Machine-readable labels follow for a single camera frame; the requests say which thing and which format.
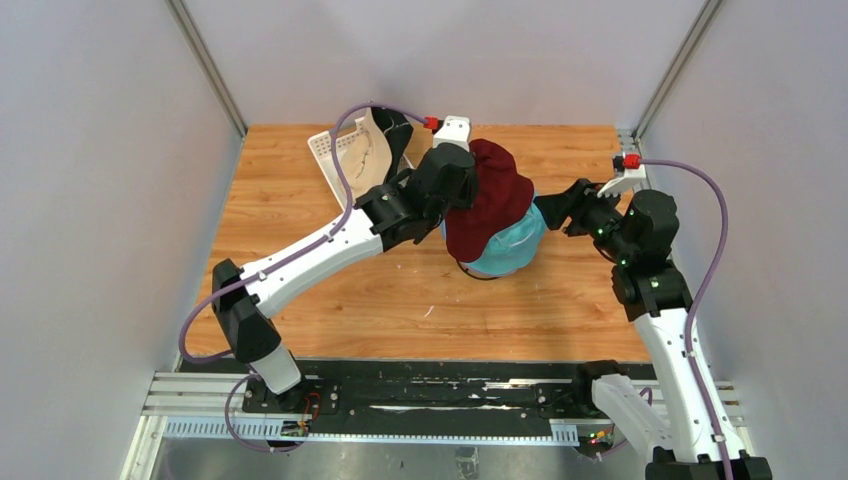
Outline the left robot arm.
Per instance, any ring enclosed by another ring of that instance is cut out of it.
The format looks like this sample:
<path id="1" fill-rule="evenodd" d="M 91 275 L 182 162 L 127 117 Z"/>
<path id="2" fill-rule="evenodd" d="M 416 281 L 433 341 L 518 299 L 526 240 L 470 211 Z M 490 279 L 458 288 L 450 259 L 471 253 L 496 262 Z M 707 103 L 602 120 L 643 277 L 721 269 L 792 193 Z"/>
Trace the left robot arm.
<path id="1" fill-rule="evenodd" d="M 231 353 L 268 389 L 283 413 L 306 400 L 302 373 L 272 319 L 293 299 L 338 271 L 404 243 L 420 243 L 446 214 L 470 208 L 478 190 L 468 146 L 430 148 L 415 169 L 374 186 L 330 224 L 266 258 L 213 269 L 212 310 Z"/>

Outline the teal hat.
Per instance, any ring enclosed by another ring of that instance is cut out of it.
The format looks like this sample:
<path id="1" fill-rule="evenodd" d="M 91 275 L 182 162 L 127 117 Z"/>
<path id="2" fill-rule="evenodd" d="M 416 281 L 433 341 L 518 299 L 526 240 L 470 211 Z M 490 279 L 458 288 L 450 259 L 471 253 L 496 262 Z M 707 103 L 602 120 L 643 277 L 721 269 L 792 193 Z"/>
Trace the teal hat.
<path id="1" fill-rule="evenodd" d="M 499 278 L 512 275 L 526 267 L 535 257 L 547 227 L 540 211 L 532 202 L 519 216 L 514 205 L 506 206 L 476 205 L 468 212 L 452 212 L 440 226 L 445 241 L 455 238 L 449 227 L 457 226 L 459 239 L 463 235 L 491 233 L 480 256 L 471 262 L 461 262 L 481 273 L 499 275 Z"/>

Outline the dark red hat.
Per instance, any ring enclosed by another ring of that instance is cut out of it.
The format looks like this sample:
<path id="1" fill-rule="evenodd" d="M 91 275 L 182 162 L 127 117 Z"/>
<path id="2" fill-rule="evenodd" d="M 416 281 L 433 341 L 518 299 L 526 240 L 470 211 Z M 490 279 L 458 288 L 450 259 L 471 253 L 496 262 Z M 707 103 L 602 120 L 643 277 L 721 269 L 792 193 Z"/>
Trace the dark red hat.
<path id="1" fill-rule="evenodd" d="M 489 240 L 521 220 L 533 200 L 533 182 L 521 175 L 512 153 L 487 139 L 469 144 L 478 188 L 471 207 L 453 208 L 445 218 L 448 253 L 456 260 L 478 260 Z"/>

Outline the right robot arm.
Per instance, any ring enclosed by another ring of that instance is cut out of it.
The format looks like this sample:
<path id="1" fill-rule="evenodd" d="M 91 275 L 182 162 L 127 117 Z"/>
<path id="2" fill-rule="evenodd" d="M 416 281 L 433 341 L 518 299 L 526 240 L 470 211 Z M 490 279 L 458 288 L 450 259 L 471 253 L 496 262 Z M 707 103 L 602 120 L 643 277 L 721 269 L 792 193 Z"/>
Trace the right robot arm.
<path id="1" fill-rule="evenodd" d="M 647 348 L 666 406 L 658 414 L 614 360 L 580 365 L 571 400 L 582 415 L 606 415 L 640 454 L 647 479 L 770 479 L 732 425 L 695 337 L 696 305 L 670 258 L 679 229 L 675 200 L 634 194 L 624 213 L 598 183 L 577 180 L 534 200 L 546 226 L 588 235 L 613 264 L 612 290 Z"/>

